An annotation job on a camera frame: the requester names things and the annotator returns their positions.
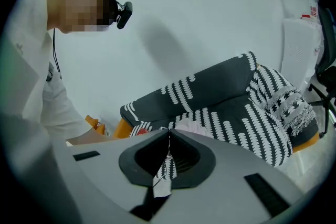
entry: wooden leg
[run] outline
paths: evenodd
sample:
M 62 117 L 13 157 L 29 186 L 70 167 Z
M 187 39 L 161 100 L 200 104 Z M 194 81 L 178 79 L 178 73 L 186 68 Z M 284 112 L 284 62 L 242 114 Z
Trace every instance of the wooden leg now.
M 293 153 L 315 144 L 319 140 L 319 138 L 320 138 L 320 134 L 317 132 L 310 140 L 308 140 L 304 144 L 294 147 Z
M 132 130 L 133 127 L 130 126 L 124 119 L 121 119 L 113 134 L 113 137 L 116 139 L 127 138 L 129 137 Z

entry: white wall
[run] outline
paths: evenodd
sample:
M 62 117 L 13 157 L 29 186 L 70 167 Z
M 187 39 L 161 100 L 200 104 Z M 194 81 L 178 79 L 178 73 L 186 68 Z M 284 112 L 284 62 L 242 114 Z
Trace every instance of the white wall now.
M 125 29 L 56 33 L 63 81 L 83 116 L 115 125 L 127 102 L 249 50 L 280 68 L 281 0 L 118 1 L 133 3 Z

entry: floor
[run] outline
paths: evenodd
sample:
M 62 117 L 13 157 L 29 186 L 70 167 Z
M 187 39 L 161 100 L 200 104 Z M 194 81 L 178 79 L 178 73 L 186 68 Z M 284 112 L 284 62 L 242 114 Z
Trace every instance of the floor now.
M 326 94 L 325 88 L 318 83 L 315 77 L 311 82 Z M 319 96 L 306 90 L 303 94 L 307 102 L 319 101 Z M 314 106 L 317 115 L 319 131 L 324 131 L 324 108 Z M 289 160 L 278 169 L 286 174 L 304 193 L 314 186 L 321 184 L 328 175 L 336 157 L 336 129 L 334 119 L 330 116 L 327 134 L 316 144 L 294 153 Z

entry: orange object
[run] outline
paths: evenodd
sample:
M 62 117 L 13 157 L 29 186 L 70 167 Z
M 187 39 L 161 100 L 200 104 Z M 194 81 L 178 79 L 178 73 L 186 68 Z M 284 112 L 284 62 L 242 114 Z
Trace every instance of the orange object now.
M 85 117 L 85 120 L 94 128 L 97 128 L 98 125 L 98 120 L 91 118 L 89 115 Z
M 129 125 L 124 119 L 121 119 L 113 134 L 113 137 L 116 139 L 127 138 L 130 136 L 132 130 L 133 127 Z
M 104 135 L 104 132 L 105 132 L 105 124 L 100 124 L 100 125 L 98 125 L 97 128 L 96 128 L 96 132 L 99 133 L 99 134 Z
M 320 139 L 320 134 L 317 132 L 310 140 L 303 143 L 302 145 L 296 146 L 293 148 L 293 153 L 303 150 L 304 148 L 307 148 L 313 144 L 315 144 Z

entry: man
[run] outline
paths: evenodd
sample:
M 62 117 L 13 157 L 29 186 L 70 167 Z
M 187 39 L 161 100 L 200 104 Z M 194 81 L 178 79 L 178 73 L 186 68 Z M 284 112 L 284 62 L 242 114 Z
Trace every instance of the man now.
M 1 41 L 1 112 L 39 122 L 71 144 L 111 140 L 98 134 L 67 98 L 60 73 L 49 66 L 47 31 L 106 30 L 117 13 L 116 0 L 18 0 Z

